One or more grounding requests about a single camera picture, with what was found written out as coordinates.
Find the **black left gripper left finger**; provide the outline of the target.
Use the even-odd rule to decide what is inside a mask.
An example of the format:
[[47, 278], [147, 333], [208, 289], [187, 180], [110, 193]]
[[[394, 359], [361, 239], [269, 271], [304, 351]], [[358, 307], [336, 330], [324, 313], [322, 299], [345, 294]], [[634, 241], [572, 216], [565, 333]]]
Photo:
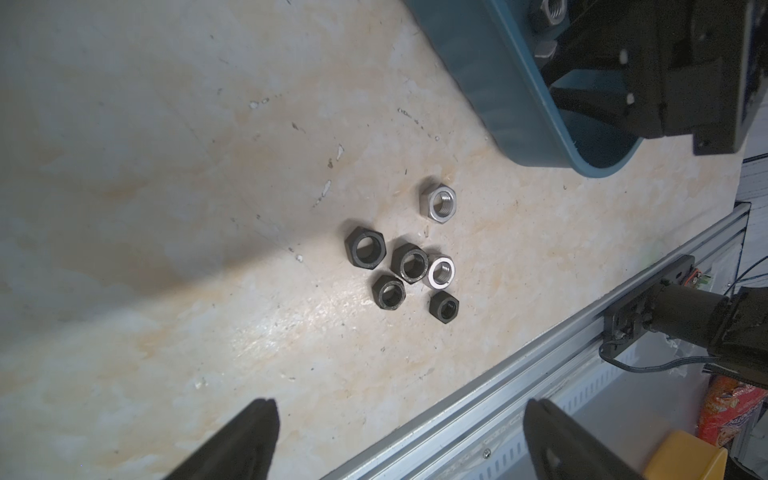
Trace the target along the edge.
[[256, 399], [166, 479], [266, 479], [279, 430], [277, 402]]

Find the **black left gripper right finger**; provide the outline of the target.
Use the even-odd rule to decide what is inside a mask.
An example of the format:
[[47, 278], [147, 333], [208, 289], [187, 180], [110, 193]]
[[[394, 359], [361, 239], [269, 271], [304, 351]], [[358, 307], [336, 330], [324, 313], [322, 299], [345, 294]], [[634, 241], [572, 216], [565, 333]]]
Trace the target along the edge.
[[538, 479], [643, 479], [548, 399], [526, 403], [523, 431]]

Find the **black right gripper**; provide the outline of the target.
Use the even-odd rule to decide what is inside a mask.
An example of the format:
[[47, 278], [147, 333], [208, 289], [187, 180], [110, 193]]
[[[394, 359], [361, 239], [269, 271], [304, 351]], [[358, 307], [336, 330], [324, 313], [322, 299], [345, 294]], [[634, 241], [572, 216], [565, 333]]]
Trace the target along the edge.
[[569, 134], [689, 135], [697, 156], [738, 151], [767, 91], [764, 1], [578, 1], [540, 69], [610, 70], [628, 52], [627, 92], [548, 91]]

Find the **teal plastic storage box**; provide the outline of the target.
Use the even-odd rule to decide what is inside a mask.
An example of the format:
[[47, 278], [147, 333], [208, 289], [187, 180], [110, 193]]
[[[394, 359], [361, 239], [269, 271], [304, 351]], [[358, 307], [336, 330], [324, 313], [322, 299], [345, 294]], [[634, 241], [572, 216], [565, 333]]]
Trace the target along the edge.
[[561, 24], [533, 32], [527, 1], [410, 1], [422, 32], [500, 151], [525, 167], [570, 168], [588, 178], [620, 170], [642, 140], [556, 107], [534, 60]]

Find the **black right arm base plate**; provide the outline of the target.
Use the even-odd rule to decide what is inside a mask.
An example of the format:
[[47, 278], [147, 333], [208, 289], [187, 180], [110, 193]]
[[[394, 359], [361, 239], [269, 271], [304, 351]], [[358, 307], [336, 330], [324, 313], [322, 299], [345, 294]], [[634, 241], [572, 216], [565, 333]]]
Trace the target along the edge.
[[613, 301], [603, 313], [601, 354], [609, 360], [617, 360], [620, 354], [647, 333], [654, 288], [682, 285], [694, 270], [694, 265], [694, 256], [680, 255]]

